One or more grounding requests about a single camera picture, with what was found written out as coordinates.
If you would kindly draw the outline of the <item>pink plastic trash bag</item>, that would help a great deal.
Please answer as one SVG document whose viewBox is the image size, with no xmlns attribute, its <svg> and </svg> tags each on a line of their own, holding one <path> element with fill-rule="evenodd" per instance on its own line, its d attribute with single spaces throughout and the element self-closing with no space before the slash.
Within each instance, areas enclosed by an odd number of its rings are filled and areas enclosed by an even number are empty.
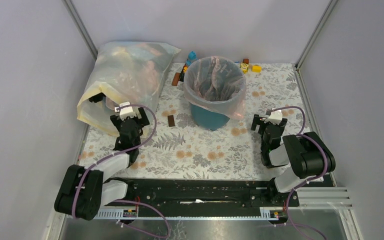
<svg viewBox="0 0 384 240">
<path fill-rule="evenodd" d="M 183 92 L 192 105 L 233 120 L 245 117 L 247 78 L 235 62 L 225 57 L 194 61 L 184 75 Z"/>
</svg>

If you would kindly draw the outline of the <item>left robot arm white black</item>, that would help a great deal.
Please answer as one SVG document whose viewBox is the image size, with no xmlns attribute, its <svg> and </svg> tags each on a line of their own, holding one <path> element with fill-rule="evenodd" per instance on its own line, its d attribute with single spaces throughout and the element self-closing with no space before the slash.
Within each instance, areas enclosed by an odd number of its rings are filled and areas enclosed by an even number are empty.
<svg viewBox="0 0 384 240">
<path fill-rule="evenodd" d="M 122 103 L 115 108 L 110 121 L 118 137 L 113 152 L 89 166 L 73 164 L 68 167 L 57 193 L 54 210 L 73 218 L 92 220 L 100 207 L 118 200 L 128 206 L 135 200 L 135 192 L 123 180 L 112 176 L 131 167 L 137 160 L 142 141 L 143 128 L 150 125 L 146 112 L 153 118 L 153 111 L 144 105 Z"/>
</svg>

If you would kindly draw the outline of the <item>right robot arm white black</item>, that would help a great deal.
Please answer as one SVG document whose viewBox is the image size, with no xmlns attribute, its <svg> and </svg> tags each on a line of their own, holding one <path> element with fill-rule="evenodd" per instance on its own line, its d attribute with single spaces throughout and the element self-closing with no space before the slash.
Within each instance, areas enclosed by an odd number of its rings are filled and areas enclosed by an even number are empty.
<svg viewBox="0 0 384 240">
<path fill-rule="evenodd" d="M 332 152 L 314 131 L 283 136 L 288 120 L 276 116 L 253 116 L 251 130 L 260 135 L 261 161 L 268 169 L 289 165 L 281 175 L 272 178 L 267 186 L 267 201 L 281 205 L 287 194 L 297 186 L 330 173 L 336 168 Z"/>
</svg>

